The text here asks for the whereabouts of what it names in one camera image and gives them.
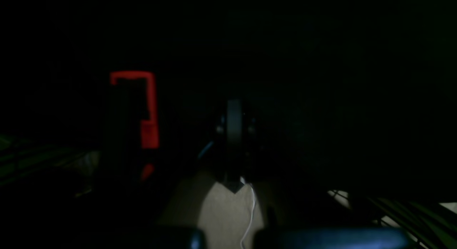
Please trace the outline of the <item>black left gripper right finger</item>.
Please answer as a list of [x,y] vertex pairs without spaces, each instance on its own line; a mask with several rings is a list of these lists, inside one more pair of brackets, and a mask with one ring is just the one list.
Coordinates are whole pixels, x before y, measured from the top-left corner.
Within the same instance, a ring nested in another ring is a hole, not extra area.
[[313,101],[282,101],[264,115],[236,100],[236,170],[251,182],[266,221],[254,242],[327,242],[357,227],[324,184],[328,157],[316,122],[325,110]]

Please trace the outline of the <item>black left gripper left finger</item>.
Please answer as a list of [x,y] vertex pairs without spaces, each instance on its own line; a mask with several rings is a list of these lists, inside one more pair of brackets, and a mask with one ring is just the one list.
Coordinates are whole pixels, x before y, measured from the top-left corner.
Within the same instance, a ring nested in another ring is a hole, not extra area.
[[185,171],[154,232],[154,249],[235,249],[236,101],[223,104],[204,144],[192,142]]

